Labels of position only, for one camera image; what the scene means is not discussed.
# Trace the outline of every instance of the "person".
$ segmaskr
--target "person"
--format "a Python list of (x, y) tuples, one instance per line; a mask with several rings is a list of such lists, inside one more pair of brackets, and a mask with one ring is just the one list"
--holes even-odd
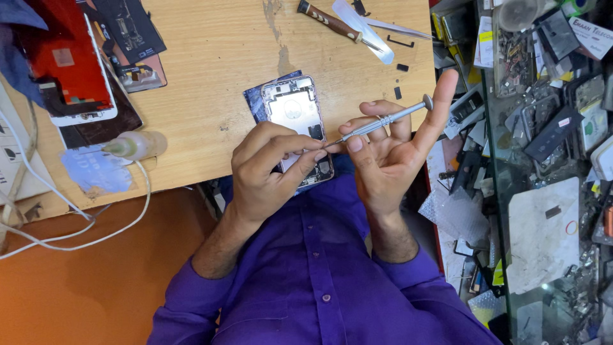
[[(234, 150), (233, 198), (166, 291), (148, 344), (499, 344), (420, 249), (399, 207), (443, 132), (457, 83), (445, 72), (411, 140), (410, 116), (330, 152), (344, 174), (297, 196), (322, 142), (260, 122)], [(402, 107), (360, 104), (351, 132)], [(301, 154), (271, 173), (289, 152)], [(370, 231), (372, 257), (364, 238)], [(221, 309), (219, 328), (216, 320)]]

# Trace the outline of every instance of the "wooden table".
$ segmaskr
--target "wooden table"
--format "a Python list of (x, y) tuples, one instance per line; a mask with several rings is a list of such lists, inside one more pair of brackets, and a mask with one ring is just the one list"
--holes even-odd
[[(145, 122), (143, 129), (168, 138), (168, 150), (145, 160), (152, 189), (164, 190), (231, 174), (230, 158), (254, 126), (242, 92), (268, 80), (301, 69), (313, 77), (318, 89), (328, 140), (339, 138), (337, 128), (360, 115), (362, 101), (387, 99), (403, 106), (421, 101), (435, 86), (432, 42), (412, 39), (375, 28), (413, 48), (389, 43), (394, 62), (383, 64), (365, 45), (332, 32), (304, 14), (299, 0), (192, 1), (143, 0), (145, 9), (168, 48), (161, 53), (168, 85), (130, 95)], [(332, 0), (313, 0), (334, 14)], [(426, 0), (367, 1), (371, 18), (430, 32)], [(408, 72), (396, 64), (409, 66)], [(25, 97), (2, 82), (28, 128)], [(400, 87), (402, 99), (395, 100)], [(59, 160), (64, 147), (47, 112), (37, 108), (38, 151), (58, 190), (82, 209), (145, 194), (138, 167), (129, 167), (137, 188), (89, 199), (67, 175)], [(413, 114), (413, 130), (422, 123), (425, 110)], [(53, 193), (19, 202), (22, 212), (40, 205), (40, 217), (69, 212)]]

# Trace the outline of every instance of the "purple shirt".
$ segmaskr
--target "purple shirt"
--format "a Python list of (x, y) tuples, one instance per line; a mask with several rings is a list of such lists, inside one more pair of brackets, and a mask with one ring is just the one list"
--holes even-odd
[(148, 344), (500, 344), (423, 250), (371, 259), (368, 231), (352, 175), (293, 197), (226, 277), (183, 265)]

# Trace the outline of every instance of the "tool handle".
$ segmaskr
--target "tool handle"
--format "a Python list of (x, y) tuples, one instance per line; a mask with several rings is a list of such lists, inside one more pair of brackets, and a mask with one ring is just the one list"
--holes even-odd
[(309, 4), (306, 0), (300, 0), (298, 12), (302, 12), (309, 17), (319, 20), (336, 33), (349, 37), (355, 43), (360, 43), (362, 41), (362, 33), (360, 31), (353, 30), (343, 21), (319, 10), (317, 7)]

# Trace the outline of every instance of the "brown screwdriver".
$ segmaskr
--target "brown screwdriver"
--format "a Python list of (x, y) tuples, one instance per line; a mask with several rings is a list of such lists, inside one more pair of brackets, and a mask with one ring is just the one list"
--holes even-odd
[(319, 10), (317, 7), (309, 4), (306, 0), (300, 0), (300, 4), (298, 5), (298, 12), (302, 12), (309, 17), (313, 17), (314, 19), (319, 20), (321, 23), (328, 26), (336, 33), (350, 38), (355, 43), (364, 42), (364, 44), (371, 47), (372, 49), (378, 50), (379, 52), (383, 52), (381, 48), (363, 39), (362, 33), (360, 31), (353, 30), (343, 21)]

